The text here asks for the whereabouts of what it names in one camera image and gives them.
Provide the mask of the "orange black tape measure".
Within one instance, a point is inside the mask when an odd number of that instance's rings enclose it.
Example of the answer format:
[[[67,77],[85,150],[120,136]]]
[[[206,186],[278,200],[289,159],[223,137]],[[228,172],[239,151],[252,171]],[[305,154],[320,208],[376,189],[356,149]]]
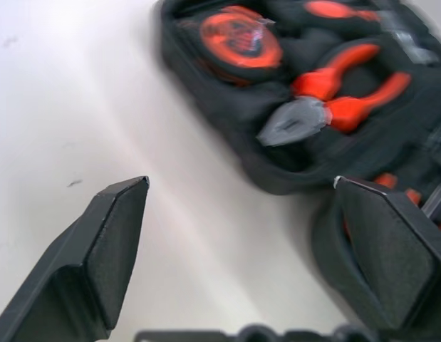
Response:
[[[264,17],[244,6],[203,11],[177,21],[199,67],[236,86],[276,78],[284,52]]]

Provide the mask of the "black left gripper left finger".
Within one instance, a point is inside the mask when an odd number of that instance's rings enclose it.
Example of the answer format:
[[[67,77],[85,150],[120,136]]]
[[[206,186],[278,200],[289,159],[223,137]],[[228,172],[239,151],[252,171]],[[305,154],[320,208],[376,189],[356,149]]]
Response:
[[[148,177],[96,194],[0,315],[0,342],[97,342],[118,323],[138,252]]]

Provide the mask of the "orange handled pliers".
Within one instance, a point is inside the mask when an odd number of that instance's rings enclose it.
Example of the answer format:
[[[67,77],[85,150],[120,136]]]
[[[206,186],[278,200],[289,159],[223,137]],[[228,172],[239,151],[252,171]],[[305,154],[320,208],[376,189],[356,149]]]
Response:
[[[356,98],[336,94],[346,71],[376,57],[382,47],[361,39],[343,44],[323,65],[293,83],[294,99],[277,108],[257,135],[267,147],[296,143],[331,126],[342,133],[354,131],[371,112],[399,97],[412,76],[395,71],[373,93]]]

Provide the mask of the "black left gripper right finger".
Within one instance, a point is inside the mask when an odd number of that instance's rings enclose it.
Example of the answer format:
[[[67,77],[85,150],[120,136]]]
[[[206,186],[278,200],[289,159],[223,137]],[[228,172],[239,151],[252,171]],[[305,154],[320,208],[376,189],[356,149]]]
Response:
[[[441,331],[441,183],[422,206],[406,192],[338,176],[351,248],[382,331]]]

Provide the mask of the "black tool case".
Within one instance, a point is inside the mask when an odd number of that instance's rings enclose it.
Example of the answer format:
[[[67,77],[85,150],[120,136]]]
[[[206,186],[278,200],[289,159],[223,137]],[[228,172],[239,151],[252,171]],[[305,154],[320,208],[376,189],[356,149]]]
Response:
[[[416,9],[402,4],[420,18]],[[291,195],[333,187],[333,195],[311,230],[311,250],[324,279],[360,319],[372,296],[351,248],[346,221],[338,203],[338,176],[406,192],[419,207],[441,183],[441,65],[413,63],[386,33],[346,38],[324,28],[289,33],[269,12],[269,0],[160,0],[160,50],[166,66],[179,78],[206,120],[237,154],[248,178],[273,195]],[[226,83],[194,61],[181,39],[177,21],[225,6],[247,7],[264,17],[284,52],[281,72],[270,81],[237,86]],[[428,27],[441,55],[441,41]],[[373,93],[395,71],[412,76],[395,100],[370,113],[354,131],[326,126],[305,140],[267,147],[257,135],[273,112],[295,97],[292,83],[323,65],[343,44],[365,39],[380,53],[343,75],[337,96],[361,98]]]

